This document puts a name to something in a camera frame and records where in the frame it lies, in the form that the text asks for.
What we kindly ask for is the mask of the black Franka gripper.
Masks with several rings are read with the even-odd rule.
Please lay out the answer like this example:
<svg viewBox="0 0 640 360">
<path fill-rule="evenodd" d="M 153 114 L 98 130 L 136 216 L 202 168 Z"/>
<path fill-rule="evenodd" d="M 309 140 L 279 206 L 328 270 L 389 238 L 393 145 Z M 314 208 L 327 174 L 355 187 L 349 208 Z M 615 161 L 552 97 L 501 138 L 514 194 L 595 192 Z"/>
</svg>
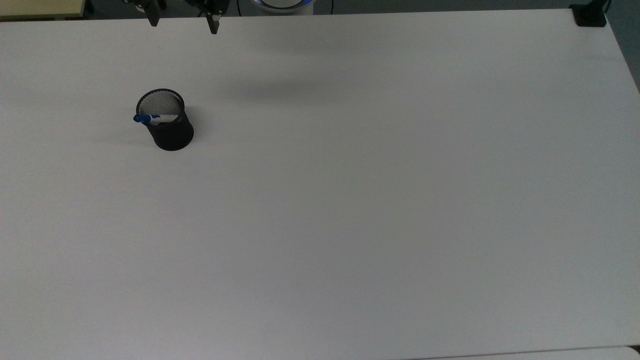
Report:
<svg viewBox="0 0 640 360">
<path fill-rule="evenodd" d="M 203 12 L 208 23 L 210 33 L 216 35 L 220 28 L 220 19 L 227 13 L 228 0 L 178 0 L 192 8 Z M 133 5 L 145 12 L 146 18 L 152 27 L 157 27 L 160 20 L 159 10 L 166 10 L 169 0 L 124 0 L 124 3 Z"/>
</svg>

